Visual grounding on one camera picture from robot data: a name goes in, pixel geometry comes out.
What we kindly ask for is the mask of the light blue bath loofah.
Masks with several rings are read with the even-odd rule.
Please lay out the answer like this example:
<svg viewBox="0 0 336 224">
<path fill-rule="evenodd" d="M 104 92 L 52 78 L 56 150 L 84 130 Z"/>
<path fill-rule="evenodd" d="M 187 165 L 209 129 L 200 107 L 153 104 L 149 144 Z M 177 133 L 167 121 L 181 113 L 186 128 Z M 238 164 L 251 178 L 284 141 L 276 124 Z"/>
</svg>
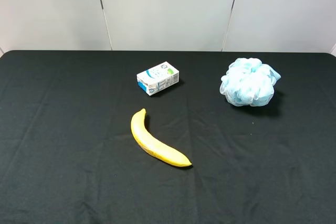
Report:
<svg viewBox="0 0 336 224">
<path fill-rule="evenodd" d="M 238 58 L 221 77 L 220 94 L 234 106 L 265 106 L 281 75 L 258 58 Z"/>
</svg>

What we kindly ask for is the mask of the white blue milk carton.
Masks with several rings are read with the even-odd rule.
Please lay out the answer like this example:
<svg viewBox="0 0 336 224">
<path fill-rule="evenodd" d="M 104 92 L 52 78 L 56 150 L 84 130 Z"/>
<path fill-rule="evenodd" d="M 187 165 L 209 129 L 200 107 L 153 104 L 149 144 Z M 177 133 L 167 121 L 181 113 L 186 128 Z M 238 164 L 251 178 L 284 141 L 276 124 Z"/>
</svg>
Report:
<svg viewBox="0 0 336 224">
<path fill-rule="evenodd" d="M 180 72 L 167 61 L 137 74 L 138 86 L 149 96 L 178 83 L 179 80 Z"/>
</svg>

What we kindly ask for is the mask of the yellow banana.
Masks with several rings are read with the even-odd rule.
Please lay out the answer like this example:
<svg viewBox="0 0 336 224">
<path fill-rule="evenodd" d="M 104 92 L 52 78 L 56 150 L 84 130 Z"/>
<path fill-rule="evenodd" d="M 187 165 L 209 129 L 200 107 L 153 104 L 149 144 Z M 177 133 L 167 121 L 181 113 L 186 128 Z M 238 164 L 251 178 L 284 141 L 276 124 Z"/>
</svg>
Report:
<svg viewBox="0 0 336 224">
<path fill-rule="evenodd" d="M 178 150 L 153 137 L 145 127 L 146 109 L 135 113 L 131 119 L 131 132 L 138 145 L 149 155 L 176 167 L 189 167 L 191 161 Z"/>
</svg>

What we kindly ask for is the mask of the black tablecloth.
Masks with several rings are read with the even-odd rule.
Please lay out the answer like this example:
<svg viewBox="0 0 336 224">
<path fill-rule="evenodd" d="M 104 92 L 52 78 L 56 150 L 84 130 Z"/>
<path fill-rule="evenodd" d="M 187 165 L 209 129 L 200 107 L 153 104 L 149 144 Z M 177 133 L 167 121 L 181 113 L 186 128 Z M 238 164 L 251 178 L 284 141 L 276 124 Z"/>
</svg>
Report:
<svg viewBox="0 0 336 224">
<path fill-rule="evenodd" d="M 234 106 L 221 77 L 281 78 Z M 147 95 L 163 62 L 178 83 Z M 131 119 L 192 163 L 146 153 Z M 23 51 L 1 57 L 1 223 L 335 223 L 335 57 L 325 53 Z"/>
</svg>

